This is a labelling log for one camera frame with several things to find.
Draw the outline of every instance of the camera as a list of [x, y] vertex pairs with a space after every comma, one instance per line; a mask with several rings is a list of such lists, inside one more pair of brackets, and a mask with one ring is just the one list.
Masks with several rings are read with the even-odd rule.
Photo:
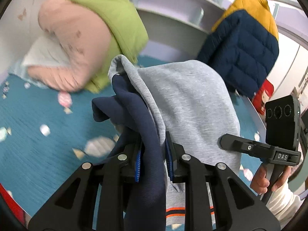
[[300, 103], [292, 95], [267, 102], [265, 104], [266, 143], [297, 151], [300, 111]]

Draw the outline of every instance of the puffer jacket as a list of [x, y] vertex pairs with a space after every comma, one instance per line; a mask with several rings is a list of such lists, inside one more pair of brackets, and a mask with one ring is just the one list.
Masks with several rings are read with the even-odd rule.
[[278, 29], [267, 0], [235, 0], [212, 27], [197, 60], [230, 90], [252, 99], [279, 54]]

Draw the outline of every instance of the person's hand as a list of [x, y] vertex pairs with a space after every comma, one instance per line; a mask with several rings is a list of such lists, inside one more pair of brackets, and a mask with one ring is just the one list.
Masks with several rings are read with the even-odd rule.
[[[291, 174], [291, 167], [286, 166], [282, 175], [279, 177], [278, 181], [273, 185], [272, 191], [275, 192], [278, 188], [280, 188], [289, 178]], [[250, 187], [259, 195], [265, 194], [267, 192], [267, 187], [270, 182], [266, 179], [266, 168], [263, 164], [260, 165], [257, 172], [255, 173]]]

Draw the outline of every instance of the camera lens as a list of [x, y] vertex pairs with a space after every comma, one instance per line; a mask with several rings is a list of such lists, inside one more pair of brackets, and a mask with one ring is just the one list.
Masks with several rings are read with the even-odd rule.
[[272, 109], [267, 110], [267, 118], [271, 118], [273, 116], [273, 111]]
[[290, 105], [286, 105], [284, 109], [285, 115], [289, 116], [291, 114], [291, 107]]
[[275, 107], [274, 116], [276, 119], [279, 119], [282, 115], [282, 109], [280, 106]]

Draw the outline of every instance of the metal screw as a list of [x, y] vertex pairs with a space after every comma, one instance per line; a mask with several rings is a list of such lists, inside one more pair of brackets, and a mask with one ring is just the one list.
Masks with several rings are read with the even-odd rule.
[[120, 161], [125, 161], [126, 159], [127, 159], [127, 155], [125, 155], [125, 154], [121, 154], [121, 155], [118, 156], [118, 160], [120, 160]]
[[182, 155], [182, 159], [183, 159], [184, 161], [189, 161], [189, 160], [191, 159], [191, 156], [185, 154], [185, 155]]
[[83, 168], [83, 169], [89, 169], [89, 168], [91, 168], [91, 163], [85, 162], [84, 164], [82, 164], [82, 168]]
[[221, 163], [218, 163], [218, 164], [217, 164], [217, 167], [218, 167], [219, 169], [221, 169], [221, 170], [224, 170], [224, 169], [227, 168], [227, 165], [221, 162]]

